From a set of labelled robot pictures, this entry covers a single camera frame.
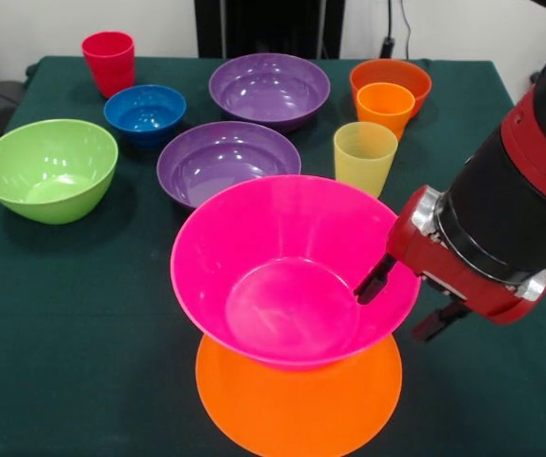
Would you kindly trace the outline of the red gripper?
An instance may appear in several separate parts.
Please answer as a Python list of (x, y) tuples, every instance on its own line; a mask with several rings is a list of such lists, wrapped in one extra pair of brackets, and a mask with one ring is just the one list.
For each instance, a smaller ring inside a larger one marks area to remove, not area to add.
[(430, 342), (471, 312), (499, 324), (511, 324), (529, 312), (529, 301), (499, 282), (470, 268), (435, 236), (434, 210), (440, 193), (418, 189), (400, 212), (387, 242), (387, 253), (354, 290), (359, 305), (368, 305), (386, 287), (396, 261), (444, 291), (451, 303), (437, 308), (411, 331), (419, 342)]

